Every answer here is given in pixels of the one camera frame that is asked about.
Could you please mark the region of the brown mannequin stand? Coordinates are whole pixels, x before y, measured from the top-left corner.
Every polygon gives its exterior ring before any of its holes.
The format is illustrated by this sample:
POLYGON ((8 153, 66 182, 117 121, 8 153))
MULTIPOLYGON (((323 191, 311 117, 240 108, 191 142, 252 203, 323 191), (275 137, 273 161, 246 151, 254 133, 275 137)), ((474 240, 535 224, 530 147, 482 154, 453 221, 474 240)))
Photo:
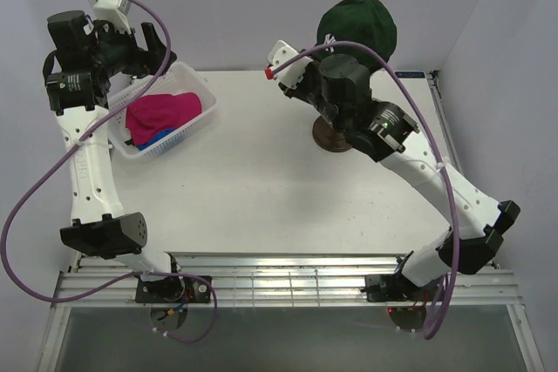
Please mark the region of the brown mannequin stand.
POLYGON ((341 132, 336 132, 325 119, 319 117, 312 126, 315 143, 327 152, 347 152, 351 145, 345 141, 341 132))

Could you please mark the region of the pink cap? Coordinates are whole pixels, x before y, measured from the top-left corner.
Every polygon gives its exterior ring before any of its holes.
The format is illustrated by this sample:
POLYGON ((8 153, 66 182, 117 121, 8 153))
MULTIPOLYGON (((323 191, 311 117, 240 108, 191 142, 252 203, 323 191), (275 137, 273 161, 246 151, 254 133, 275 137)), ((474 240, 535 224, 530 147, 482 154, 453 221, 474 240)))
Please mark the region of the pink cap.
POLYGON ((175 131, 201 113, 201 100, 194 92, 142 96, 126 108, 125 127, 131 136, 126 144, 144 144, 158 132, 175 131))

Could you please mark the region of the dark green NY cap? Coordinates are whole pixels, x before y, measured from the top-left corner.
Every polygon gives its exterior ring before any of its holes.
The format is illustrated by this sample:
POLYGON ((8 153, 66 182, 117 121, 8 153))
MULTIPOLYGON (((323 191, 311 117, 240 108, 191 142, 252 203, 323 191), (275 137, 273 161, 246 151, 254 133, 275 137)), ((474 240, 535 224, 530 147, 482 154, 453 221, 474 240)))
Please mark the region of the dark green NY cap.
POLYGON ((316 45, 351 41, 366 45, 385 62, 397 48, 398 28, 379 0, 343 0, 321 18, 316 45))

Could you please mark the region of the blue logo sticker right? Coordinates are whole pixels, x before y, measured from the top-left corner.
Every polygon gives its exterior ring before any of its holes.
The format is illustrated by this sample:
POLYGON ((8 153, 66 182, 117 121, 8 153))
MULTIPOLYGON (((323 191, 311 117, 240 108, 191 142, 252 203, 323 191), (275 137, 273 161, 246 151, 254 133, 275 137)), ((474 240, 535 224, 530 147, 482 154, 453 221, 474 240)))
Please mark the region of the blue logo sticker right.
POLYGON ((424 79, 426 75, 422 71, 396 71, 396 76, 400 79, 424 79))

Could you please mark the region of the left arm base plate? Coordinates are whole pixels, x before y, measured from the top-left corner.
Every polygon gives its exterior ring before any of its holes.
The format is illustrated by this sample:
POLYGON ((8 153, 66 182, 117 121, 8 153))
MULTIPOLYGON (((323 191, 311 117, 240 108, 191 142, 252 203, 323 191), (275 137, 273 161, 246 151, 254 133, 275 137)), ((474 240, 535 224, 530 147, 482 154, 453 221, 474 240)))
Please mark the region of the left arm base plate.
POLYGON ((208 284, 213 283, 211 276, 201 279, 191 277, 162 277, 147 281, 139 277, 134 301, 142 304, 171 304, 179 302, 208 303, 211 292, 208 284))

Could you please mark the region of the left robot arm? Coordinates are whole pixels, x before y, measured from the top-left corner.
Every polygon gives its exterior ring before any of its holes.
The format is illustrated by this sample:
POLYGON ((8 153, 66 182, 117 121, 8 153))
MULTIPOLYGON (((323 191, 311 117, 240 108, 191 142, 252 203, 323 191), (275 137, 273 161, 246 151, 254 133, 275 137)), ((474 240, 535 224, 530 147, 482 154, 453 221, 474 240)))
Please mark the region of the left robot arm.
POLYGON ((108 126, 110 78, 123 73, 164 74, 177 56, 159 39, 153 24, 141 25, 147 47, 133 30, 119 31, 108 20, 91 20, 82 10, 47 19, 55 50, 44 61, 50 108, 64 135, 72 189, 71 224, 60 230, 68 247, 87 256, 117 260, 139 276, 139 288, 157 301, 177 301, 185 281, 176 259, 147 244, 141 213, 126 213, 112 175, 108 126))

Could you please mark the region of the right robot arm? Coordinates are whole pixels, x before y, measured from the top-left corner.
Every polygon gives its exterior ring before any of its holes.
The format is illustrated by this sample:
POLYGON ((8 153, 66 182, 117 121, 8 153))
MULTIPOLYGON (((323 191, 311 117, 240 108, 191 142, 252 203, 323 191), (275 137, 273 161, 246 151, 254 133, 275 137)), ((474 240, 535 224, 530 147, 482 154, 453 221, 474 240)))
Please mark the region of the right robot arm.
POLYGON ((454 255, 459 273, 468 275, 494 258, 519 206, 485 195, 454 167, 439 163, 417 122, 399 106, 372 96, 367 67, 336 54, 322 61, 303 57, 269 75, 287 97, 312 105, 353 149, 396 173, 448 222, 459 222, 458 233, 448 230, 411 251, 393 273, 367 276, 368 301, 409 301, 433 292, 435 281, 450 273, 454 255))

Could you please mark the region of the blue cap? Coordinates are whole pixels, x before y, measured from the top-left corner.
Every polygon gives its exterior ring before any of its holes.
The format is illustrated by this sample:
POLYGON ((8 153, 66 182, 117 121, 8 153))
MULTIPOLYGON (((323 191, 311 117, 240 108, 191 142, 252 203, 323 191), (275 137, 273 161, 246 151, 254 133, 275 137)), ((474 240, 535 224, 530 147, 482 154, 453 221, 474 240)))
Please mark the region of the blue cap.
POLYGON ((136 147, 143 151, 145 150, 147 147, 157 143, 158 141, 162 140, 163 138, 165 138, 166 136, 170 135, 171 133, 173 133, 174 130, 173 129, 168 129, 165 131, 161 131, 158 132, 157 134, 155 134, 151 139, 149 139, 146 143, 141 144, 141 145, 136 145, 136 147))

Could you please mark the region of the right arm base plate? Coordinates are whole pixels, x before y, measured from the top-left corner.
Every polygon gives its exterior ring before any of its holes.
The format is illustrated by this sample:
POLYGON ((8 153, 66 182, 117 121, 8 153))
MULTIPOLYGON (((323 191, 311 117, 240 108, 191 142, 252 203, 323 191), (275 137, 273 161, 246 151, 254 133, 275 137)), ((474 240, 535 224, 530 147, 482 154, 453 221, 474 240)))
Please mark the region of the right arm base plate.
POLYGON ((364 277, 364 286, 360 292, 365 294, 368 302, 423 302, 431 301, 446 276, 417 286, 402 274, 368 274, 364 277))

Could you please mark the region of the aluminium rail frame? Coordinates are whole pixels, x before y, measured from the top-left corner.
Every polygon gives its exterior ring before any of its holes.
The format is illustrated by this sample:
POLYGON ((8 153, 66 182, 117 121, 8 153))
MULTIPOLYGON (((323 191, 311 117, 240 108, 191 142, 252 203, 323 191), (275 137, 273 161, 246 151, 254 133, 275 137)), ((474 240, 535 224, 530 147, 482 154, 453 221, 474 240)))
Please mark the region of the aluminium rail frame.
POLYGON ((446 226, 370 159, 311 140, 313 111, 259 71, 201 71, 206 124, 169 152, 117 157, 119 194, 190 274, 214 279, 220 308, 363 307, 364 277, 446 226))

